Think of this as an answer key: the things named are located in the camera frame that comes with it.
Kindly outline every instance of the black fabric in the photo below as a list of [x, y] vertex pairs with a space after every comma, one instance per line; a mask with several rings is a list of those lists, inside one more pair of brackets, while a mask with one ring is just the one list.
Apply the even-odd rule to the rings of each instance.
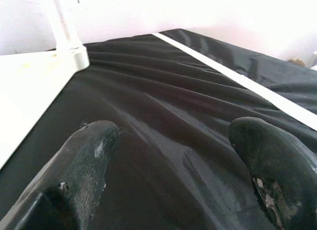
[[[164, 34], [316, 112], [313, 71], [185, 30]], [[89, 229], [274, 229], [228, 126], [260, 117], [316, 153], [315, 131], [153, 35], [87, 48], [90, 67], [74, 75], [0, 171], [0, 218], [82, 122], [106, 119], [121, 127], [121, 142]]]

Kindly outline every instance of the white stripe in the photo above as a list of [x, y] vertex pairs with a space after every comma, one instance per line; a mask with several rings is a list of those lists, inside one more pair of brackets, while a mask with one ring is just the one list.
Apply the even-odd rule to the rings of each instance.
[[269, 90], [268, 88], [250, 80], [244, 75], [238, 74], [237, 72], [225, 67], [224, 65], [219, 64], [218, 62], [210, 59], [209, 57], [163, 35], [160, 33], [153, 33], [154, 36], [164, 40], [165, 42], [179, 48], [183, 52], [191, 55], [192, 57], [196, 58], [197, 60], [201, 61], [202, 63], [212, 67], [213, 69], [217, 70], [218, 72], [222, 73], [223, 75], [227, 76], [228, 78], [234, 80], [235, 82], [239, 83], [240, 85], [244, 86], [245, 88], [255, 92], [256, 94], [260, 95], [264, 99], [271, 102], [277, 108], [282, 110], [283, 112], [287, 113], [291, 117], [295, 118], [296, 120], [302, 122], [303, 124], [307, 125], [308, 127], [317, 131], [317, 115], [308, 111], [307, 109], [295, 104], [294, 102], [280, 96], [279, 94]]

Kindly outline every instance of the white wall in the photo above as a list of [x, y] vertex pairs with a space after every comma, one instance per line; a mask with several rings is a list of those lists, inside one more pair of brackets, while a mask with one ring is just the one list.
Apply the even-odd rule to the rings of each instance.
[[[80, 2], [81, 7], [71, 12], [85, 43], [187, 28], [281, 59], [300, 58], [309, 63], [317, 50], [317, 0]], [[54, 46], [41, 0], [0, 0], [0, 54]]]

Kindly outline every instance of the white strip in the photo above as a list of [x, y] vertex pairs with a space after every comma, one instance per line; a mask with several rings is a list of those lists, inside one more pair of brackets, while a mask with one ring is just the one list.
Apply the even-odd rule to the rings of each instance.
[[244, 75], [238, 74], [237, 72], [225, 67], [224, 65], [219, 64], [218, 62], [210, 59], [209, 57], [163, 35], [160, 33], [153, 33], [154, 36], [164, 40], [165, 42], [179, 48], [183, 52], [191, 55], [192, 57], [196, 58], [197, 60], [201, 61], [202, 63], [212, 67], [213, 69], [217, 70], [218, 72], [222, 73], [223, 75], [227, 76], [228, 78], [234, 80], [235, 82], [239, 83], [240, 85], [244, 86], [245, 88], [255, 92], [256, 94], [260, 95], [264, 99], [271, 102], [277, 108], [282, 110], [283, 112], [287, 113], [291, 117], [295, 118], [296, 120], [302, 122], [303, 124], [307, 125], [308, 127], [317, 131], [317, 115], [308, 111], [307, 109], [293, 103], [292, 101], [280, 96], [279, 94], [269, 90], [268, 88], [250, 80]]

